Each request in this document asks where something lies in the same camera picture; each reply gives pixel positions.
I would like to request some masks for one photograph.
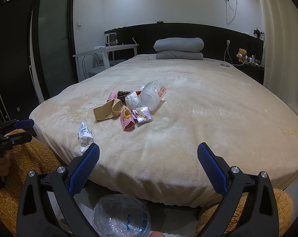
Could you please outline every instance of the blue grip pad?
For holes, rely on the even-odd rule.
[[[16,121],[13,125],[15,129],[29,128],[33,126],[34,126],[34,120],[32,119],[19,120],[19,121]]]
[[[96,144],[93,145],[90,151],[87,150],[86,152],[89,153],[85,156],[69,178],[68,192],[72,196],[82,191],[86,181],[100,158],[100,148]]]
[[[215,192],[224,197],[228,192],[227,178],[212,154],[209,153],[208,149],[202,143],[197,148],[197,157]]]

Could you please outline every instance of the plastic bag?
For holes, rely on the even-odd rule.
[[[88,149],[88,147],[94,142],[92,132],[84,122],[81,122],[77,135],[79,137],[80,143],[79,150],[82,153],[84,153]]]
[[[136,92],[131,92],[129,95],[125,97],[125,102],[127,107],[132,111],[136,108],[138,108],[138,95]]]
[[[145,88],[145,86],[146,86],[146,85],[141,85],[141,86],[139,87],[139,90],[142,91],[142,90]]]
[[[123,194],[101,197],[94,208],[93,223],[102,237],[148,237],[151,228],[144,204]]]

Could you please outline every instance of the white wall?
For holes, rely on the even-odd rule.
[[[97,45],[104,45],[104,0],[74,0],[73,3],[74,42],[76,53],[92,50]],[[84,80],[83,69],[80,60],[79,81]],[[31,50],[31,63],[33,68],[34,82],[39,86],[34,65],[33,52]],[[92,59],[86,60],[86,71],[92,67]],[[40,101],[44,98],[40,90],[37,90]]]
[[[230,0],[235,9],[236,0]],[[259,0],[104,0],[105,30],[147,23],[183,22],[218,26],[253,35],[262,31]]]

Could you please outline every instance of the frosted glass door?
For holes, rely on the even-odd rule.
[[[40,0],[39,52],[49,96],[77,83],[69,46],[68,0]]]

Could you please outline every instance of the snack wrapper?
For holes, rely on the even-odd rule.
[[[79,137],[80,143],[79,150],[80,152],[84,153],[88,149],[88,147],[94,142],[92,132],[84,122],[81,122],[77,135]]]
[[[96,120],[105,120],[113,117],[118,117],[122,110],[122,101],[119,99],[112,99],[104,105],[95,107],[93,109],[93,112]]]
[[[129,130],[135,126],[131,110],[127,107],[124,107],[121,113],[121,124],[124,131]]]
[[[133,110],[134,120],[138,123],[145,123],[152,120],[148,107],[140,107]]]
[[[121,101],[125,101],[125,97],[129,95],[130,91],[118,91],[117,93],[117,99],[120,99]]]
[[[109,102],[112,99],[117,99],[117,92],[111,92],[110,96],[107,98],[106,102]]]

